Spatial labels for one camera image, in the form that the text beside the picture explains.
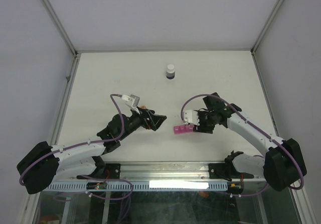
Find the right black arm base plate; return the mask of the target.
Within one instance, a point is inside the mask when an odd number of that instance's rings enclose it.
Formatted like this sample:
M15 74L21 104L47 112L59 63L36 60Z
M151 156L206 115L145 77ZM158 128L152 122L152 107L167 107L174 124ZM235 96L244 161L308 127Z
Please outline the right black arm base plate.
M210 179L224 179L232 181L232 179L253 179L254 175L249 173L237 172L232 164L227 163L209 163L208 164L209 178Z

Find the pink pill organizer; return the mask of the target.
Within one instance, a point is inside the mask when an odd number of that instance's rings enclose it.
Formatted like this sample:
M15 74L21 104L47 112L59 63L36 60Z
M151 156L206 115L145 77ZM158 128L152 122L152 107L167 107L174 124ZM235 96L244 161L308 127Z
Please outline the pink pill organizer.
M173 131L174 131L175 135L191 133L194 131L194 125L193 124L186 124L186 125L184 124L184 125L174 126Z

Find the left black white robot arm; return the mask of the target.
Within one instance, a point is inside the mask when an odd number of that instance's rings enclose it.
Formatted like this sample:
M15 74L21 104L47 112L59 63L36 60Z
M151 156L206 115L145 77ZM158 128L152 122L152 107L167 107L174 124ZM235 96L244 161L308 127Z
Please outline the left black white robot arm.
M70 177L85 176L105 179L109 176L102 156L120 147L120 142L139 128L157 131L167 116L151 109L138 108L131 116L116 114L97 133L98 140L73 146L50 146L46 141L36 144L17 164L19 183L29 194L36 194L52 184Z

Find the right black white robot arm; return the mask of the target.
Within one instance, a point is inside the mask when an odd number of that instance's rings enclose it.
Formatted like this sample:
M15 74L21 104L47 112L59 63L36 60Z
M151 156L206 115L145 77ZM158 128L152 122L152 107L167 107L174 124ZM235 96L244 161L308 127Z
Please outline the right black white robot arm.
M242 151L231 152L225 158L224 171L229 177L240 173L260 176L276 191L302 189L306 166L298 142L269 134L247 117L240 107L227 103L217 93L203 94L204 110L197 111L195 132L213 133L221 125L237 133L250 143L260 156L250 156Z

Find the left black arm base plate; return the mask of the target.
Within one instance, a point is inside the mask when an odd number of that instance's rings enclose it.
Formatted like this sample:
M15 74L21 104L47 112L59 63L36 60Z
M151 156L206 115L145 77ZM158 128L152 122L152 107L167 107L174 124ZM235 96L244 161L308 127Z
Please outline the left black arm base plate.
M109 180L120 178L120 163L104 163L95 168L91 174L78 175L77 179Z

